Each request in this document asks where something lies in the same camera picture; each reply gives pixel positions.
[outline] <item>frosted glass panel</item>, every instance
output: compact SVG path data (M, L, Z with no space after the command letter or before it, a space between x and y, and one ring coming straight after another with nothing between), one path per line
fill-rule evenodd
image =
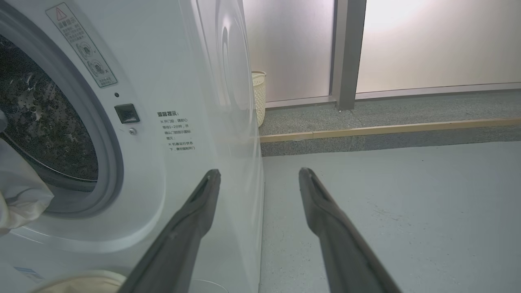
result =
M521 1L367 0L356 92L521 82Z
M243 0L252 70L266 100L329 95L334 0Z

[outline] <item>beige basket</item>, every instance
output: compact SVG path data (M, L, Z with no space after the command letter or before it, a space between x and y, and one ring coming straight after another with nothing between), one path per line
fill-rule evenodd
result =
M255 96L255 109L257 110L257 125L260 127L266 114L266 73L252 71L253 94Z

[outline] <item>gray floor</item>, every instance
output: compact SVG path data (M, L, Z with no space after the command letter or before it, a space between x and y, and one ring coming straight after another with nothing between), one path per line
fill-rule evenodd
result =
M521 287L521 142L265 157L261 293L328 292L306 225L312 168L403 292Z
M521 92L426 96L386 101L360 101L339 112L334 104L268 109L260 135L338 130L521 116Z

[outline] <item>warning triangle symbol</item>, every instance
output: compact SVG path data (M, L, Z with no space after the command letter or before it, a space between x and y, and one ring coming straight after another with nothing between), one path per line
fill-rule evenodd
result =
M67 18L65 13L63 11L61 11L58 7L56 7L56 19L57 20L62 20L64 18Z

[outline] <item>warning label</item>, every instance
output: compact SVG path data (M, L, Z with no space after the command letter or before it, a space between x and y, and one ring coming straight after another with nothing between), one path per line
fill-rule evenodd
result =
M94 42L65 3L45 11L102 88L118 82Z

